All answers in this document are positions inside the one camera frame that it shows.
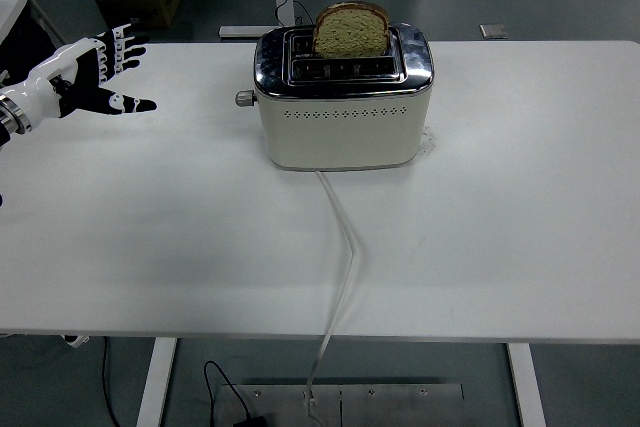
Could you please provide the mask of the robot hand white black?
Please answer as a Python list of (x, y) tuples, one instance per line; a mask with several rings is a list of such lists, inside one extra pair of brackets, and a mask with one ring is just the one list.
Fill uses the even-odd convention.
[(147, 41), (125, 24), (60, 47), (23, 82), (1, 90), (5, 130), (24, 134), (45, 119), (64, 118), (76, 110), (103, 115), (154, 111), (157, 105), (152, 100), (104, 87), (140, 65)]

